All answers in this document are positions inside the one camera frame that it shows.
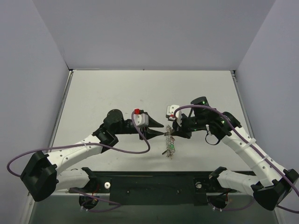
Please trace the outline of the metal disc key organizer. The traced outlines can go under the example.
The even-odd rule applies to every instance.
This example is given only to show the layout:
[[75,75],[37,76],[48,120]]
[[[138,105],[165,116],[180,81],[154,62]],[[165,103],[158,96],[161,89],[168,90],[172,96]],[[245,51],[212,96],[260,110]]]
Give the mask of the metal disc key organizer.
[[162,152],[162,155],[165,155],[167,158],[170,158],[172,160],[176,149],[170,149],[170,144],[175,145],[175,139],[173,138],[173,136],[171,136],[171,131],[172,127],[170,125],[167,125],[166,131],[164,133],[166,149]]

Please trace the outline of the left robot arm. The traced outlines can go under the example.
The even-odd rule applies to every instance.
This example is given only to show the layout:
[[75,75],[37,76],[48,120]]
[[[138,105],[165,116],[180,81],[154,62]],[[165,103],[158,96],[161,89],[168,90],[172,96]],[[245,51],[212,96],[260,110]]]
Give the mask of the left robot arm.
[[138,134],[140,139],[148,142],[163,135],[156,131],[163,127],[143,110],[135,109],[130,119],[124,119],[118,109],[110,110],[99,128],[81,142],[56,147],[52,152],[35,152],[22,171],[21,180],[36,202],[60,189],[81,188],[91,192],[96,187],[91,172],[86,168],[70,170],[71,166],[113,148],[119,134]]

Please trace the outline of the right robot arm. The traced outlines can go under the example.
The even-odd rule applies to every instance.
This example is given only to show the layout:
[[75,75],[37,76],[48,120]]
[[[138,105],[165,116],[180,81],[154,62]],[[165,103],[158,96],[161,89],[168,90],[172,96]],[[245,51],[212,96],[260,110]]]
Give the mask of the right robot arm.
[[229,112],[209,106],[206,97],[194,99],[190,105],[170,105],[166,117],[172,121],[172,136],[190,139],[193,132],[206,131],[218,142],[230,147],[251,169],[245,175],[219,167],[209,175],[209,187],[214,191],[232,189],[252,196],[266,210],[274,210],[294,190],[299,174],[275,162],[250,137],[241,123]]

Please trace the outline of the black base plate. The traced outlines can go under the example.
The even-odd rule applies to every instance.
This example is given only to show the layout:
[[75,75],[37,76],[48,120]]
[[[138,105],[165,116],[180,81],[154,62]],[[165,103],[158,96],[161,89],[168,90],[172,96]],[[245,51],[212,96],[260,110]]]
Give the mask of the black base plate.
[[206,205],[207,195],[224,202],[230,189],[212,187],[208,171],[91,171],[89,182],[71,193],[109,194],[121,205]]

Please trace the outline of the aluminium table edge rail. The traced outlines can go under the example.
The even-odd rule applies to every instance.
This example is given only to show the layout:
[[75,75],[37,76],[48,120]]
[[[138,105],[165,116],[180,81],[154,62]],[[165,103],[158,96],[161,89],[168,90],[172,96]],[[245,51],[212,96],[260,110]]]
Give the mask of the aluminium table edge rail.
[[237,96],[238,96],[241,108],[243,109],[242,98],[241,98],[240,91],[239,91],[239,88],[238,88],[236,75],[235,75],[235,70],[231,70],[230,73],[231,73],[231,76],[232,76],[232,79],[233,79],[233,82],[234,82],[234,86],[235,86],[235,89],[236,89],[236,92],[237,92]]

